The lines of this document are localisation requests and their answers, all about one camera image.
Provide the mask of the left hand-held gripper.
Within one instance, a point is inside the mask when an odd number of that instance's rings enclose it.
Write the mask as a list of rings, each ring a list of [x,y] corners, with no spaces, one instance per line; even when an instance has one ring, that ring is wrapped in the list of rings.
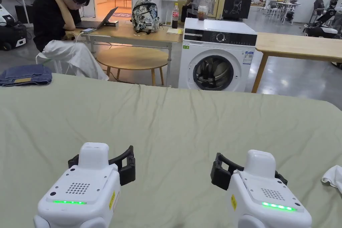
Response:
[[[35,228],[108,228],[121,186],[136,180],[131,145],[109,160],[105,143],[85,143],[38,203]]]

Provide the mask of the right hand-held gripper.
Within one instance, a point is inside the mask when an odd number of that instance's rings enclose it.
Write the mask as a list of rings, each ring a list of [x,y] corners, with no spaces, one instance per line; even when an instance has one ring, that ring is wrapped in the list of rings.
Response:
[[[229,187],[229,218],[235,228],[310,228],[312,217],[276,171],[272,154],[249,150],[245,167],[217,153],[211,183]]]

